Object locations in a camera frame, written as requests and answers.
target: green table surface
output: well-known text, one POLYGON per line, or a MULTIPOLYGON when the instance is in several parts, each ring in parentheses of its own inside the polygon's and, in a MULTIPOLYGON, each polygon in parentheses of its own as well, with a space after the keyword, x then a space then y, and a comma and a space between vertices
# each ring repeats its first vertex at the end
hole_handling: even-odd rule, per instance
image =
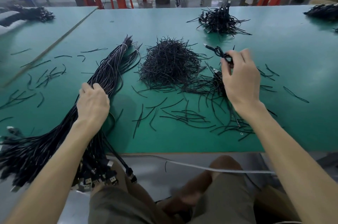
MULTIPOLYGON (((338 140, 335 134, 337 121, 338 94, 338 63, 337 39, 338 35, 332 30, 332 23, 311 20, 303 12, 309 6, 272 6, 272 7, 231 7, 231 15, 238 19, 250 19, 241 28, 253 35, 235 35, 234 38, 222 37, 217 34, 207 34, 202 28, 196 30, 198 22, 186 23, 201 14, 200 8, 177 9, 134 9, 134 10, 96 10, 70 35, 51 50, 41 61, 51 59, 51 62, 32 69, 29 73, 33 77, 32 84, 46 69, 57 67, 58 71, 67 67, 67 73, 50 81, 46 88, 27 91, 26 95, 42 92, 45 101, 37 108, 41 96, 0 111, 1 118, 14 118, 0 123, 0 132, 5 133, 7 125, 19 127, 29 135, 40 135, 48 132, 60 123, 78 95, 82 82, 87 81, 91 74, 81 72, 95 72, 97 64, 104 59, 117 44, 122 43, 126 34, 133 35, 133 40, 143 43, 140 53, 146 54, 146 46, 153 46, 157 37, 162 36, 184 38, 196 53, 204 53, 209 57, 213 52, 207 50, 203 43, 210 46, 219 45, 224 51, 250 48, 257 66, 267 74, 265 64, 280 76, 274 76, 275 81, 262 77, 261 84, 273 86, 272 93, 261 90, 260 99, 268 109, 275 112, 276 120, 293 136, 307 151, 337 151, 338 140), (97 48, 108 50, 91 53, 80 53, 97 48), (58 55, 71 55, 54 59, 58 55), (286 86, 299 97, 310 103, 303 102, 290 95, 283 89, 286 86)), ((219 58, 207 60, 213 67, 219 67, 219 58)), ((151 107, 167 100, 162 106, 169 106, 183 98, 177 92, 159 93, 145 91, 144 98, 136 94, 136 90, 146 89, 145 84, 138 81, 137 68, 123 75, 124 85, 121 91, 111 99, 111 112, 117 116, 124 109, 115 129, 109 135, 109 141, 120 153, 183 153, 183 152, 247 152, 263 151, 262 145, 255 135, 250 135, 238 142, 242 135, 237 131, 228 131, 220 136, 210 133, 211 129, 198 129, 187 126, 173 119, 160 118, 164 113, 159 109, 154 121, 153 131, 149 122, 153 114, 143 120, 133 139, 133 131, 141 112, 142 104, 151 107)), ((204 75, 211 75, 205 70, 204 75)), ((23 75, 12 85, 1 92, 0 102, 5 103, 11 93, 19 89, 26 90, 28 75, 23 75)), ((198 111, 198 95, 187 94, 188 109, 198 111)), ((167 111, 184 110, 186 101, 167 108, 167 111)), ((207 117, 209 124, 219 125, 213 115, 210 101, 209 107, 205 98, 201 102, 201 115, 207 117)), ((220 119, 227 123, 229 113, 224 114, 216 108, 220 119)))
POLYGON ((26 22, 0 36, 0 84, 14 77, 20 67, 31 62, 97 7, 48 7, 55 14, 49 22, 26 22), (31 48, 31 50, 11 55, 31 48))

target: hand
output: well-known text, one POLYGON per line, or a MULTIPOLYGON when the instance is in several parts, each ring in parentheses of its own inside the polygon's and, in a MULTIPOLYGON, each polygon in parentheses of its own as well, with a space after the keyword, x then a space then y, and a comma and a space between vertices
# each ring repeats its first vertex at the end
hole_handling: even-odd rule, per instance
POLYGON ((222 79, 226 95, 236 112, 243 118, 247 112, 257 106, 264 106, 259 101, 259 85, 261 76, 251 59, 248 49, 227 52, 233 59, 234 69, 231 74, 230 65, 221 58, 222 79))
POLYGON ((109 113, 109 98, 98 83, 93 88, 83 83, 79 91, 80 98, 76 104, 78 121, 85 122, 93 136, 99 131, 109 113))

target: left hand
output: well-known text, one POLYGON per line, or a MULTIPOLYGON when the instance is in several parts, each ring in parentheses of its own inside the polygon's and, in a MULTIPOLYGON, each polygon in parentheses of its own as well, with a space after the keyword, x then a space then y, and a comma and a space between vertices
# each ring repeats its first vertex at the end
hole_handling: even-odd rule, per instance
POLYGON ((78 121, 85 122, 90 132, 96 134, 109 113, 109 98, 98 83, 93 88, 83 83, 79 91, 80 98, 76 104, 78 121))

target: tangled cable pile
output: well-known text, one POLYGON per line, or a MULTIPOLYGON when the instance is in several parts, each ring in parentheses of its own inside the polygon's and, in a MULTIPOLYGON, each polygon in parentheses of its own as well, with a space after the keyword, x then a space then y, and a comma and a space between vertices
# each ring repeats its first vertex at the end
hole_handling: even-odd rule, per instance
MULTIPOLYGON (((126 55, 126 51, 132 42, 131 36, 127 36, 122 44, 117 46, 106 59, 101 61, 96 72, 88 80, 88 84, 100 84, 109 98, 115 95, 122 87, 121 75, 139 63, 138 61, 134 64, 140 56, 139 47, 133 53, 126 55)), ((0 170, 3 170, 0 179, 6 179, 9 175, 14 174, 14 186, 22 187, 25 183, 31 183, 65 140, 76 119, 77 109, 76 105, 74 105, 61 124, 44 135, 23 137, 18 130, 9 130, 16 137, 5 137, 2 143, 6 148, 0 151, 0 170)), ((110 178, 109 174, 107 174, 110 168, 107 166, 108 160, 105 156, 105 146, 124 165, 126 173, 132 182, 136 181, 131 168, 114 151, 101 129, 91 140, 83 154, 82 168, 78 168, 74 184, 77 184, 78 179, 83 177, 84 173, 94 173, 91 176, 91 180, 101 179, 105 181, 110 178)))
POLYGON ((229 9, 230 4, 228 4, 227 2, 226 5, 222 4, 222 6, 219 8, 213 8, 213 10, 209 9, 208 11, 206 11, 205 14, 204 11, 202 11, 202 14, 199 17, 187 21, 187 23, 198 19, 198 21, 202 23, 200 26, 203 26, 204 29, 207 29, 208 33, 215 32, 219 34, 231 35, 241 33, 251 35, 245 30, 236 27, 237 24, 241 24, 242 22, 248 20, 238 20, 234 16, 231 16, 229 14, 229 9))
POLYGON ((20 5, 13 5, 9 10, 17 11, 14 15, 4 18, 0 21, 0 26, 8 27, 18 20, 46 22, 55 18, 55 15, 44 7, 24 8, 20 5))
POLYGON ((140 80, 150 89, 162 90, 176 85, 188 84, 192 78, 205 69, 201 57, 190 47, 192 45, 169 37, 157 40, 157 44, 147 48, 145 62, 140 64, 140 80))
POLYGON ((316 17, 323 20, 337 20, 338 19, 338 5, 337 4, 319 4, 313 6, 309 11, 304 12, 309 17, 316 17))

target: khaki shorts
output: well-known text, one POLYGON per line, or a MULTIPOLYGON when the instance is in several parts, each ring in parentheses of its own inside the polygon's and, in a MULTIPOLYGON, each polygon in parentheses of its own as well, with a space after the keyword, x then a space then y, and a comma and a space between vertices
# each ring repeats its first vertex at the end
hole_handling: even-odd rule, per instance
MULTIPOLYGON (((88 224, 160 224, 147 206, 130 194, 105 187, 90 200, 88 224)), ((201 196, 190 224, 255 224, 253 199, 244 177, 222 173, 201 196)))

